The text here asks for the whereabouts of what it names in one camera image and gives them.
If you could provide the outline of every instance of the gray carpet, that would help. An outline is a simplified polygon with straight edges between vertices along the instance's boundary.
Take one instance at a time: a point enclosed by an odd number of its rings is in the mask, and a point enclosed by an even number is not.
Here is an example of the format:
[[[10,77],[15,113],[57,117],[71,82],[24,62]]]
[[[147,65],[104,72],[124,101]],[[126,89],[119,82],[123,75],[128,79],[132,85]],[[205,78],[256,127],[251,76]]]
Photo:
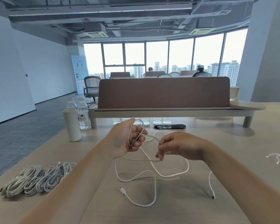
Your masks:
[[[68,94],[36,105],[37,111],[0,124],[0,176],[65,128]]]

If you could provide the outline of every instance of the sky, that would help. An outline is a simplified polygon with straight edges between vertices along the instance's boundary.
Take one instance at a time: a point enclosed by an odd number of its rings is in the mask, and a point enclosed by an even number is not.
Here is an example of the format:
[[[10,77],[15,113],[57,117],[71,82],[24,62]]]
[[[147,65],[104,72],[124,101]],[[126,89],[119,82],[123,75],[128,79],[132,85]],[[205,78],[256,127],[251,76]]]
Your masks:
[[[223,62],[241,61],[246,41],[247,30],[229,32],[226,35]],[[191,64],[194,39],[170,41],[169,68],[172,65],[186,67]],[[223,34],[198,37],[195,41],[194,62],[202,64],[205,69],[212,63],[218,63],[223,42]],[[101,44],[84,44],[89,74],[103,73]],[[144,64],[144,43],[126,43],[126,64]],[[105,64],[123,64],[122,44],[104,44]],[[146,43],[147,68],[167,65],[168,41]],[[106,67],[106,73],[124,71],[124,67]]]

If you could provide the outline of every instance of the window frame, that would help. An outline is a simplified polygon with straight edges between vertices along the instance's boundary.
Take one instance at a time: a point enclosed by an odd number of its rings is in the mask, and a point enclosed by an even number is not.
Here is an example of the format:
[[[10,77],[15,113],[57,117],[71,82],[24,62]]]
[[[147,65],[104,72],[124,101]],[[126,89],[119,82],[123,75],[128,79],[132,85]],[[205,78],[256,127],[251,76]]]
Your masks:
[[[226,41],[226,35],[229,32],[233,31],[239,31],[239,30],[244,30],[247,29],[248,26],[241,27],[241,28],[236,28],[232,30],[226,30],[223,32],[217,32],[217,33],[212,33],[212,34],[207,34],[207,35],[200,35],[200,36],[194,36],[194,37],[183,37],[183,38],[172,38],[172,39],[165,39],[163,41],[168,41],[168,56],[167,56],[167,73],[169,71],[169,51],[170,51],[170,41],[176,41],[176,40],[185,40],[189,38],[193,38],[193,50],[192,50],[192,59],[191,59],[191,66],[193,70],[193,62],[194,62],[194,51],[195,51],[195,42],[196,38],[199,37],[206,37],[206,36],[212,36],[212,35],[218,35],[218,34],[223,34],[223,41],[222,41],[222,47],[221,47],[221,53],[220,53],[220,60],[219,60],[219,67],[217,71],[217,76],[219,76],[219,72],[221,70],[221,64],[222,64],[222,59],[223,59],[223,54],[224,54],[224,48],[225,48],[225,41]],[[104,76],[105,79],[106,77],[106,67],[124,67],[124,71],[126,72],[126,67],[145,67],[145,72],[147,71],[147,59],[146,59],[146,43],[147,42],[153,42],[153,41],[160,41],[160,40],[149,40],[149,41],[106,41],[106,42],[85,42],[84,44],[94,44],[94,43],[100,43],[101,44],[101,50],[102,50],[102,59],[103,59],[103,67],[104,67]],[[105,53],[104,53],[104,44],[122,44],[122,54],[123,54],[123,64],[114,64],[114,65],[106,65],[105,64]],[[125,54],[125,44],[127,43],[144,43],[144,64],[126,64],[126,54]]]

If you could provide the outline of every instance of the cable plug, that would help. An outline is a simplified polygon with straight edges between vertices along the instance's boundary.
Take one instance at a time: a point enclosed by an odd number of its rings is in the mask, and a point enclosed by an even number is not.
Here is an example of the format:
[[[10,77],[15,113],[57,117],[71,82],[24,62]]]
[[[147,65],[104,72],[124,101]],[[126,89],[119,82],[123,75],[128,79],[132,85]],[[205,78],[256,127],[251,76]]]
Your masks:
[[[212,196],[212,199],[214,200],[215,199],[215,193],[214,193],[214,191],[212,189],[210,191],[210,195]]]
[[[123,195],[125,195],[125,194],[127,193],[127,192],[124,190],[124,188],[122,188],[122,187],[120,187],[119,190],[120,190],[120,192],[121,192]]]

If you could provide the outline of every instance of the bottle label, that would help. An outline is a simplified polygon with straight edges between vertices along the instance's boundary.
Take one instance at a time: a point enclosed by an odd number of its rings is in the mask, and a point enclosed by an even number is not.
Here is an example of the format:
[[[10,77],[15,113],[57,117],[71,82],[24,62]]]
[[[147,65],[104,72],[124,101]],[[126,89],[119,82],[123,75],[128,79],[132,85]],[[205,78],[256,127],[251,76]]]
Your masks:
[[[85,115],[85,114],[81,113],[78,116],[79,116],[79,121],[81,121],[81,122],[86,122],[86,121],[89,120],[89,117],[87,115]]]

